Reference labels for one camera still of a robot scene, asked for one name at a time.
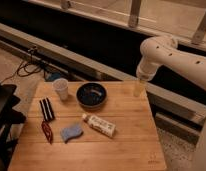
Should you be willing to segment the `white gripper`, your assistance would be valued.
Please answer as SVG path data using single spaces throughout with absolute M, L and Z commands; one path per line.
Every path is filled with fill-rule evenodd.
M 156 68 L 151 64 L 139 64 L 136 70 L 136 76 L 139 78 L 135 81 L 134 96 L 139 97 L 145 90 L 145 82 L 150 81 L 156 74 Z

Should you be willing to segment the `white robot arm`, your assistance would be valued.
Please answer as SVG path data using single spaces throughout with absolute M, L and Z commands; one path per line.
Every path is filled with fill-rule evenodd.
M 145 39 L 140 45 L 142 59 L 136 69 L 139 80 L 150 81 L 165 66 L 206 91 L 206 57 L 177 49 L 171 36 Z M 206 122 L 194 152 L 190 171 L 206 171 Z

